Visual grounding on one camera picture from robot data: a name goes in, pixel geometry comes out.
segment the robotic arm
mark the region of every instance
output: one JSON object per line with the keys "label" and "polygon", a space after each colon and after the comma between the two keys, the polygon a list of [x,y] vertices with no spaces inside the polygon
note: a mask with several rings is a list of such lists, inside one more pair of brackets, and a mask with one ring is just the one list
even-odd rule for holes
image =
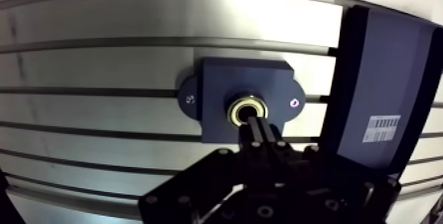
{"label": "robotic arm", "polygon": [[239,136],[239,152],[218,149],[142,196],[143,222],[381,224],[400,192],[397,180],[317,146],[294,151],[264,118],[249,117]]}

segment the screw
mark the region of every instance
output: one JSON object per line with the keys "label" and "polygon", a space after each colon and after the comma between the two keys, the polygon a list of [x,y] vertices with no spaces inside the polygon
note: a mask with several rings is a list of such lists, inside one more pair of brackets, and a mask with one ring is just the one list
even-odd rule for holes
{"label": "screw", "polygon": [[257,214],[263,218],[270,218],[274,214],[274,210],[270,206],[263,205],[257,209]]}
{"label": "screw", "polygon": [[179,204],[187,204],[190,200],[189,196],[180,196],[178,199]]}
{"label": "screw", "polygon": [[189,104],[189,105],[192,105],[193,103],[195,103],[194,95],[186,96],[186,103]]}
{"label": "screw", "polygon": [[148,204],[155,204],[158,201],[158,198],[156,196],[147,196],[145,201]]}
{"label": "screw", "polygon": [[260,142],[253,142],[253,143],[252,143],[252,146],[253,146],[254,148],[259,148],[259,147],[260,147]]}
{"label": "screw", "polygon": [[282,147],[286,146],[286,142],[280,140],[277,142],[277,146],[282,148]]}
{"label": "screw", "polygon": [[296,98],[294,98],[293,100],[291,100],[289,102],[289,106],[291,106],[291,108],[297,108],[300,105],[300,101]]}
{"label": "screw", "polygon": [[227,149],[224,149],[224,148],[218,150],[218,153],[221,154],[221,155],[227,155],[228,152],[229,151]]}

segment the barcode label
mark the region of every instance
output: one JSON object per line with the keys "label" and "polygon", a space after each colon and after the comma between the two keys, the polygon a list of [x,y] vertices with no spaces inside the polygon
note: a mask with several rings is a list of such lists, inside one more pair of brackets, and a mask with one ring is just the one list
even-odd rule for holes
{"label": "barcode label", "polygon": [[394,139],[399,120],[399,115],[371,116],[363,142],[383,142]]}

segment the bearing hole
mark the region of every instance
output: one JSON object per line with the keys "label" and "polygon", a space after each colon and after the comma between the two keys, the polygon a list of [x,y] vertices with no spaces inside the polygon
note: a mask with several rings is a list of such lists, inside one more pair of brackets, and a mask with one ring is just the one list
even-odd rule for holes
{"label": "bearing hole", "polygon": [[243,123],[247,123],[249,117],[256,117],[257,115],[257,110],[252,106],[244,106],[239,110],[239,120]]}

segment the gray panel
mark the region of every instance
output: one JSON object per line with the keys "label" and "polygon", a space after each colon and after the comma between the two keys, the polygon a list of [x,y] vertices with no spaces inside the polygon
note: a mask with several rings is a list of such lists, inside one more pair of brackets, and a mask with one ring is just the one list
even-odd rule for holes
{"label": "gray panel", "polygon": [[[160,169],[185,169],[218,148],[235,144],[201,144],[54,134],[0,128],[0,148],[73,161]],[[292,144],[303,151],[308,144]]]}
{"label": "gray panel", "polygon": [[286,60],[307,94],[328,95],[335,66],[334,57],[247,49],[116,47],[20,56],[19,63],[15,55],[0,55],[0,86],[177,89],[192,73],[194,56],[213,56]]}
{"label": "gray panel", "polygon": [[309,0],[54,0],[11,11],[20,43],[206,36],[336,47],[342,7]]}
{"label": "gray panel", "polygon": [[386,222],[389,224],[421,223],[441,194],[442,191],[439,190],[415,198],[397,201],[393,205]]}
{"label": "gray panel", "polygon": [[443,156],[443,137],[420,139],[412,153],[412,159]]}
{"label": "gray panel", "polygon": [[194,57],[192,48],[120,47],[22,53],[22,60],[27,86],[176,89]]}
{"label": "gray panel", "polygon": [[437,93],[435,93],[434,102],[443,102],[443,77],[440,77],[440,83],[438,84]]}
{"label": "gray panel", "polygon": [[424,189],[427,189],[427,188],[439,186],[442,183],[443,183],[443,179],[436,179],[436,180],[433,180],[433,181],[422,182],[422,183],[419,183],[419,184],[413,184],[413,185],[410,185],[410,186],[405,186],[405,187],[401,188],[400,194],[407,194],[407,193],[411,193],[411,192],[416,192],[418,190],[424,190]]}
{"label": "gray panel", "polygon": [[[125,219],[118,217],[105,216],[95,213],[86,213],[85,206],[82,208],[70,208],[70,205],[76,204],[75,199],[63,202],[63,195],[54,195],[58,197],[44,198],[45,194],[30,194],[29,191],[23,189],[8,190],[8,197],[18,210],[26,223],[32,224],[96,224],[96,223],[110,223],[110,224],[141,224],[142,222],[136,219]],[[100,202],[89,201],[88,205],[94,208]]]}
{"label": "gray panel", "polygon": [[[320,135],[326,104],[309,103],[285,124],[284,136]],[[201,134],[173,98],[124,98],[0,94],[0,120],[16,123],[155,132]]]}
{"label": "gray panel", "polygon": [[[0,96],[0,100],[9,97]],[[38,114],[35,123],[42,125],[163,134],[201,133],[199,123],[188,118],[173,98],[27,97],[32,98]]]}
{"label": "gray panel", "polygon": [[87,194],[79,191],[74,190],[64,190],[61,188],[55,188],[51,186],[46,186],[34,182],[27,182],[19,179],[14,179],[12,177],[7,177],[8,183],[10,186],[16,186],[19,188],[26,188],[29,190],[35,190],[39,192],[45,192],[47,194],[62,194],[69,197],[75,197],[75,198],[83,198],[85,200],[99,200],[99,201],[105,201],[105,202],[117,202],[122,204],[130,204],[136,208],[137,205],[137,199],[130,200],[130,199],[124,199],[124,198],[112,198],[108,196],[101,196],[98,194]]}
{"label": "gray panel", "polygon": [[0,86],[23,86],[26,79],[21,72],[17,54],[0,55]]}
{"label": "gray panel", "polygon": [[0,94],[0,119],[18,123],[34,123],[36,122],[35,114],[31,96]]}
{"label": "gray panel", "polygon": [[2,171],[14,175],[104,192],[143,195],[169,179],[169,176],[120,173],[72,167],[0,155]]}
{"label": "gray panel", "polygon": [[443,174],[443,160],[408,165],[400,177],[400,183],[429,179]]}
{"label": "gray panel", "polygon": [[443,109],[432,108],[426,120],[423,133],[443,132]]}
{"label": "gray panel", "polygon": [[9,11],[0,11],[0,44],[13,43]]}

